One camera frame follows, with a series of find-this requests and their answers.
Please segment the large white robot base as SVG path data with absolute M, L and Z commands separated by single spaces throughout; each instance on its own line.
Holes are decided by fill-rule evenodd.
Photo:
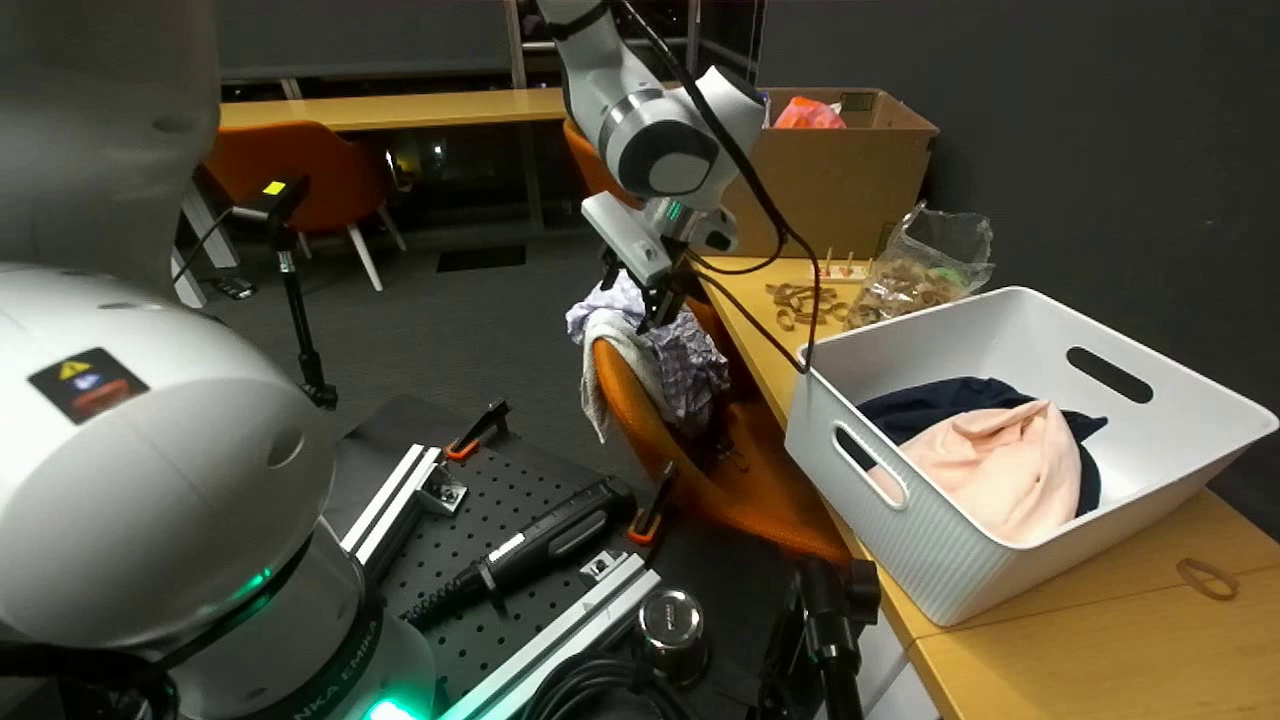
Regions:
M 207 0 L 0 0 L 0 631 L 69 720 L 435 720 L 322 519 L 321 407 L 171 298 Z

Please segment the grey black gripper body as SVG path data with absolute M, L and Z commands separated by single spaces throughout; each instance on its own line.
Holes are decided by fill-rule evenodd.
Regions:
M 686 248 L 732 254 L 735 222 L 722 208 L 686 208 L 684 201 L 625 206 L 610 191 L 594 191 L 581 206 L 586 228 L 642 290 L 671 275 Z

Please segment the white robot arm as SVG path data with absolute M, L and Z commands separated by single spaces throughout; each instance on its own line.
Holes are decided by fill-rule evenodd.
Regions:
M 581 213 L 634 283 L 663 283 L 686 245 L 732 245 L 722 191 L 762 131 L 762 97 L 706 70 L 663 86 L 615 33 L 620 0 L 535 0 L 556 38 L 563 110 L 625 196 Z

